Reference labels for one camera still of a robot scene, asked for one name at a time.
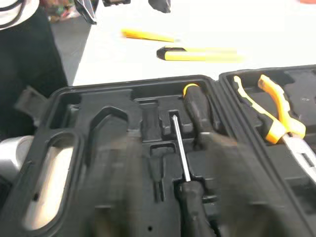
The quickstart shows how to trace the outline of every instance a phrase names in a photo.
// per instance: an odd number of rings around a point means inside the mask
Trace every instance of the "screwdriver shaft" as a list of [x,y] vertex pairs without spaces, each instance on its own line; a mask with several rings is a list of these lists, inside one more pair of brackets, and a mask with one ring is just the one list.
[[182,168],[184,172],[184,178],[186,182],[191,181],[190,178],[190,172],[189,172],[189,167],[188,167],[188,162],[186,158],[186,154],[184,152],[184,147],[183,147],[183,142],[182,142],[182,137],[181,137],[181,132],[180,132],[180,127],[179,127],[179,122],[178,122],[178,117],[176,115],[172,116],[177,140],[178,140],[178,145],[180,149],[180,156],[181,156],[181,161],[182,161]]

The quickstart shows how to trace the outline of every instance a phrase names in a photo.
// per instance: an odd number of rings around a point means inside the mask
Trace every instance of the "table surface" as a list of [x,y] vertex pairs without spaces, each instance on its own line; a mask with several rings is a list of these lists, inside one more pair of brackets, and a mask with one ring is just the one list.
[[[104,7],[91,27],[74,85],[184,75],[207,75],[264,67],[316,64],[316,4],[297,0],[171,0],[171,13],[147,0]],[[175,36],[177,45],[234,47],[241,63],[175,62],[156,57],[172,43],[126,39],[122,28]]]

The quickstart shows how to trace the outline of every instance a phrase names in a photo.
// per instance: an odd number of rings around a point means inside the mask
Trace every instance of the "empty tool slot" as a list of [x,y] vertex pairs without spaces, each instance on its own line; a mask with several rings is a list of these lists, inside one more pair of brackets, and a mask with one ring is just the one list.
[[48,148],[33,198],[24,217],[27,230],[37,230],[47,225],[58,214],[65,197],[65,186],[70,176],[70,163],[74,138],[67,135],[54,139]]
[[101,110],[90,123],[86,164],[104,163],[109,150],[126,149],[126,131],[126,113],[114,107]]
[[161,121],[158,112],[158,100],[139,101],[143,110],[143,121],[141,125],[143,141],[161,140]]
[[175,153],[174,144],[153,145],[150,148],[149,172],[153,181],[155,201],[165,201],[163,177],[165,176],[165,156]]
[[74,127],[80,110],[81,96],[79,94],[64,94],[61,96],[55,110],[50,128]]
[[316,185],[308,180],[288,180],[295,196],[302,205],[303,210],[308,215],[316,214]]

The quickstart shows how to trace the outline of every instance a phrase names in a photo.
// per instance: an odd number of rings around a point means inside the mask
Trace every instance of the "pliers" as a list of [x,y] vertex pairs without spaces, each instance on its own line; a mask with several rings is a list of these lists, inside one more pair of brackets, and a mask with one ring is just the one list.
[[233,87],[239,98],[253,108],[258,118],[263,122],[261,135],[272,144],[283,142],[301,168],[316,183],[316,155],[303,140],[306,127],[292,117],[290,104],[283,89],[265,75],[261,75],[258,80],[258,87],[268,93],[276,104],[279,118],[277,119],[247,95],[242,87],[240,77],[234,76]]

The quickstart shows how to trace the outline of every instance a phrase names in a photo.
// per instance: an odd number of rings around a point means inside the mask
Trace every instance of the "screwdriver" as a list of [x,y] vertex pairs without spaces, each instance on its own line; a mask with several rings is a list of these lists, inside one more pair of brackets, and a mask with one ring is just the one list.
[[210,121],[210,106],[207,97],[197,84],[190,83],[184,87],[183,101],[199,134],[207,135],[213,132],[214,129]]
[[186,154],[183,147],[178,117],[172,116],[174,128],[178,140],[182,168],[185,182],[179,187],[179,197],[182,207],[182,217],[184,220],[185,237],[215,237],[211,229],[203,207],[202,198],[204,189],[200,182],[191,181]]

